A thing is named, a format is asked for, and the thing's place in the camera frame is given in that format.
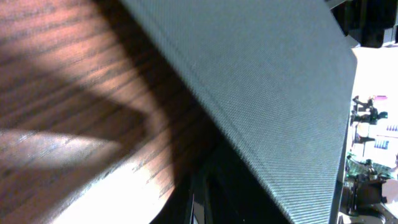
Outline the black gift box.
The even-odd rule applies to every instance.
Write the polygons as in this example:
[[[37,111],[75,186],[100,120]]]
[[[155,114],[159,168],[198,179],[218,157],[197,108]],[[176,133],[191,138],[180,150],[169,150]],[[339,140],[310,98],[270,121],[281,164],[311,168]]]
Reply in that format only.
[[[123,4],[224,136],[155,222],[335,223],[356,58],[327,3]]]

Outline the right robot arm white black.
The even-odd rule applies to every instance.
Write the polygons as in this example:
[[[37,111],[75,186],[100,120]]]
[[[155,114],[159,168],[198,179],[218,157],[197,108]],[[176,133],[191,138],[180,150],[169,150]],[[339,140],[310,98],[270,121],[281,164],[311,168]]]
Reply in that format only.
[[[397,0],[325,0],[350,46],[397,47]]]

